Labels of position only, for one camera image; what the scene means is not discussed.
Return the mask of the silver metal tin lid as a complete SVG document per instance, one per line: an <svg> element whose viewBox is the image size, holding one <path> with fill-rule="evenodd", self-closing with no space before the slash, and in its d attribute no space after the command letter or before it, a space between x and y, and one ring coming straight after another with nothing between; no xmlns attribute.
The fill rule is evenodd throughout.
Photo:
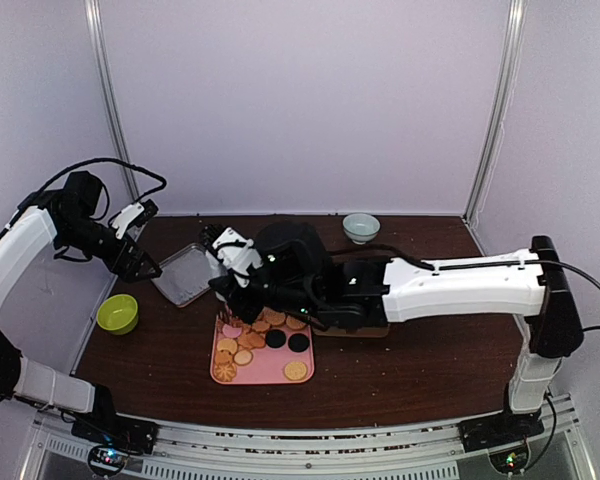
<svg viewBox="0 0 600 480"><path fill-rule="evenodd" d="M212 269L206 250L196 243L174 253L159 266L162 273L151 282L178 308L186 307L210 289Z"/></svg>

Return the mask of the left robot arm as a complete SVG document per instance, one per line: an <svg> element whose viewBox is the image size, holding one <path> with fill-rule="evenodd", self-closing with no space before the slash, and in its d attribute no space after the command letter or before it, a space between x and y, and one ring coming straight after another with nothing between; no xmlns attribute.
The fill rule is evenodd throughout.
<svg viewBox="0 0 600 480"><path fill-rule="evenodd" d="M61 356L65 341L30 341L40 354L28 358L9 339L22 340L26 331L5 314L21 313L41 326L45 315L59 325L60 314L72 326L86 313L86 298L95 284L70 272L70 265L100 260L93 274L110 272L133 283L156 278L161 269L138 244L133 229L145 225L158 208L151 195L165 189L166 179L143 167L113 159L113 164L143 174L157 186L139 194L117 213L110 213L110 195L103 181L89 172L94 158L70 165L28 194L0 231L0 402L17 399L42 408L86 414L86 429L103 444L117 442L124 424L114 415L105 388L70 376Z"/></svg>

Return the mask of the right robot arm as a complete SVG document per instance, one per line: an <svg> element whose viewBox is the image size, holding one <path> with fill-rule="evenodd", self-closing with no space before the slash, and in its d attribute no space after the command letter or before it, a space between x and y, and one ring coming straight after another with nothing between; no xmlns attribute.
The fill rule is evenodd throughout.
<svg viewBox="0 0 600 480"><path fill-rule="evenodd" d="M583 341L574 297L546 236L500 256L432 261L389 245L330 251L304 222L273 223L253 239L212 224L200 240L213 271L210 287L246 323L267 308L322 331L439 316L524 317L527 343L505 391L506 409L492 423L502 441L530 426L561 361Z"/></svg>

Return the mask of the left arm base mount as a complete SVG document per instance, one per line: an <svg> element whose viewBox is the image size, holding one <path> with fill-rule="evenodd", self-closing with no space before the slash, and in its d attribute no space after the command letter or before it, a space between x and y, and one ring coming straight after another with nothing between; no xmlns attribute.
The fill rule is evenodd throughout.
<svg viewBox="0 0 600 480"><path fill-rule="evenodd" d="M114 415L111 421L93 414L68 412L73 419L71 434L92 443L111 446L133 455L153 452L159 427L156 423Z"/></svg>

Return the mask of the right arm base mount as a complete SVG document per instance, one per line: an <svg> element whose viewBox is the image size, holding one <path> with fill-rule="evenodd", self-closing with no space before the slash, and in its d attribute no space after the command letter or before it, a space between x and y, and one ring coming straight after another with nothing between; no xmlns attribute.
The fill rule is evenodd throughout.
<svg viewBox="0 0 600 480"><path fill-rule="evenodd" d="M499 412L493 415L464 420L458 430L465 452L499 447L540 435L544 424L540 412L512 414Z"/></svg>

